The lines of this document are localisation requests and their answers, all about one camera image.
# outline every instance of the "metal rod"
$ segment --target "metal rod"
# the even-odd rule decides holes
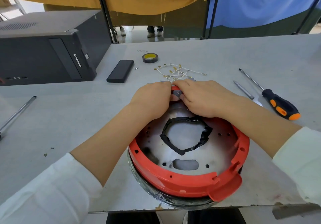
[[[250,98],[251,100],[253,100],[255,97],[254,96],[252,96],[251,95],[251,93],[250,92],[248,92],[243,86],[241,86],[238,82],[236,82],[235,80],[233,80],[234,81],[234,84],[236,84],[236,86],[241,90],[241,91],[243,91],[243,93],[245,94],[245,95],[247,95],[248,96],[248,98]]]
[[[26,102],[26,104],[24,104],[18,111],[15,112],[15,114],[13,114],[0,128],[0,133],[1,130],[4,129],[24,108],[26,108],[28,105],[30,105],[35,99],[37,98],[37,96],[33,96],[31,97],[30,100],[28,100]]]
[[[108,7],[107,7],[107,2],[106,2],[106,0],[99,0],[99,2],[100,2],[101,10],[105,14],[104,16],[106,17],[105,21],[106,21],[107,27],[108,27],[108,29],[109,28],[111,29],[111,33],[113,34],[114,43],[119,43],[117,40],[114,28],[113,28],[113,24],[111,22],[111,18],[110,18]]]
[[[206,11],[205,11],[202,39],[205,39],[207,18],[208,18],[208,10],[210,9],[210,1],[211,0],[207,0],[207,3],[206,3]]]
[[[298,27],[297,31],[295,33],[293,33],[292,35],[297,35],[300,33],[302,27],[304,26],[305,22],[307,22],[308,18],[310,17],[311,13],[314,11],[314,8],[316,7],[316,5],[318,4],[320,0],[314,0],[314,2],[311,5],[311,8],[309,10],[309,12],[307,13],[307,15],[304,17],[302,23],[300,24],[300,26]]]
[[[210,26],[210,31],[208,32],[208,39],[210,39],[211,37],[211,33],[212,33],[212,28],[213,28],[213,24],[214,24],[214,19],[215,19],[215,13],[216,13],[216,8],[217,8],[217,3],[219,0],[215,0],[214,1],[214,7],[213,7],[213,13],[212,13],[212,19],[211,19],[211,26]]]
[[[243,74],[245,74],[250,80],[252,80],[261,90],[264,90],[262,86],[260,86],[254,79],[252,79],[246,72],[244,72],[242,69],[239,69]]]

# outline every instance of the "screwdriver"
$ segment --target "screwdriver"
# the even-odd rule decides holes
[[[277,114],[288,120],[298,120],[301,117],[298,109],[291,102],[284,100],[277,94],[274,94],[271,89],[264,89],[254,79],[248,76],[246,72],[242,69],[239,70],[262,90],[262,96],[268,101]]]

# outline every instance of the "right hand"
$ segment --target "right hand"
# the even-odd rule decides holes
[[[202,117],[226,119],[227,114],[237,106],[239,96],[213,80],[175,80],[173,85],[178,86],[183,92],[180,99],[188,109]]]

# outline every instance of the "oval slot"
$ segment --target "oval slot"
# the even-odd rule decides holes
[[[196,160],[175,159],[173,161],[173,167],[178,170],[190,171],[198,169],[199,165]]]

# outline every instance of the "white table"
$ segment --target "white table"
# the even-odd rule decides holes
[[[147,51],[157,53],[159,61],[143,63],[142,55]],[[139,69],[133,69],[124,84],[107,83],[107,76],[120,59],[133,59],[134,68]],[[216,80],[232,92],[244,95],[232,82],[234,79],[258,98],[259,89],[239,72],[238,68],[242,68],[264,88],[290,100],[302,114],[299,124],[321,130],[319,34],[113,44],[94,81],[0,87],[0,122],[31,96],[38,96],[0,141],[0,204],[97,132],[129,103],[139,87],[163,79],[153,69],[169,63],[207,73],[207,76],[190,75],[196,80]],[[269,108],[262,97],[259,102]],[[238,191],[217,207],[305,203],[295,184],[254,142],[242,178]],[[123,154],[104,186],[102,197],[90,212],[161,208],[171,209],[138,185]]]

